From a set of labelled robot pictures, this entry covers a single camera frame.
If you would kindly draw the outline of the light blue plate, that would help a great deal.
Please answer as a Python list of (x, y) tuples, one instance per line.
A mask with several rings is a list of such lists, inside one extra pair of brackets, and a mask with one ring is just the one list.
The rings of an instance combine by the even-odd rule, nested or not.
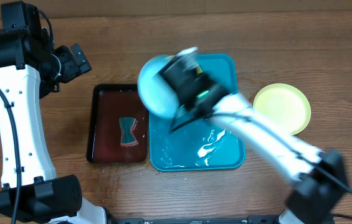
[(162, 119), (172, 119), (179, 108), (175, 92), (159, 75), (173, 56), (160, 55), (145, 63), (138, 75), (138, 94), (148, 111)]

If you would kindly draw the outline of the yellow-green plate bottom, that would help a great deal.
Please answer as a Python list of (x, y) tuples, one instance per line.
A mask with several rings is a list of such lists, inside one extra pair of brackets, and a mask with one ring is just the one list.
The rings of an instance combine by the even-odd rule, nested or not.
[(298, 88), (285, 83), (263, 87), (256, 94), (253, 107), (291, 135), (302, 132), (312, 115), (307, 97)]

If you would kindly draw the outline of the yellow-green plate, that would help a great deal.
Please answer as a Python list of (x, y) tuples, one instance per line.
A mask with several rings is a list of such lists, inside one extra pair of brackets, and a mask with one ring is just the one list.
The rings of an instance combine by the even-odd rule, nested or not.
[(291, 135), (302, 132), (312, 115), (307, 97), (298, 88), (285, 83), (263, 87), (256, 94), (253, 107)]
[(197, 74), (201, 74), (202, 73), (202, 69), (199, 65), (196, 66), (196, 71), (197, 71)]

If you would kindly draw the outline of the orange green sponge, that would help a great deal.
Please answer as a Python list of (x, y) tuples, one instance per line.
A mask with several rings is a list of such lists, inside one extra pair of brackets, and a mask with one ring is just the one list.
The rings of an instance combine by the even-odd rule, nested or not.
[(133, 117), (119, 118), (119, 125), (121, 130), (120, 146), (130, 147), (138, 144), (138, 140), (134, 135), (137, 120)]

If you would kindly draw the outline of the yellow-green plate top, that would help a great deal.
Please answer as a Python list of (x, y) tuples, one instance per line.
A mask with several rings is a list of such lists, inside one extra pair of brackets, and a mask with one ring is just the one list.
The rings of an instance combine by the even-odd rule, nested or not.
[(201, 74), (202, 73), (202, 69), (199, 65), (196, 66), (196, 71), (197, 71), (197, 74)]

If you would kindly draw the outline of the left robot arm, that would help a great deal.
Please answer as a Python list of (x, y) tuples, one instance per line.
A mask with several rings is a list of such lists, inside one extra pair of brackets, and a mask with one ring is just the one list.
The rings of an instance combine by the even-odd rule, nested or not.
[(1, 5), (0, 214), (16, 222), (109, 223), (74, 175), (58, 177), (44, 136), (40, 100), (91, 70), (79, 45), (56, 47), (45, 14), (23, 1)]

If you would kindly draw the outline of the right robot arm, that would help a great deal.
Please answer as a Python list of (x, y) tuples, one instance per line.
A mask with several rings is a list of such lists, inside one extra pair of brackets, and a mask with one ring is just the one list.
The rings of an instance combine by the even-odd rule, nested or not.
[(279, 223), (323, 223), (330, 216), (346, 186), (343, 156), (337, 150), (323, 152), (282, 131), (243, 95), (232, 94), (204, 73), (164, 79), (183, 105), (243, 140), (292, 187)]

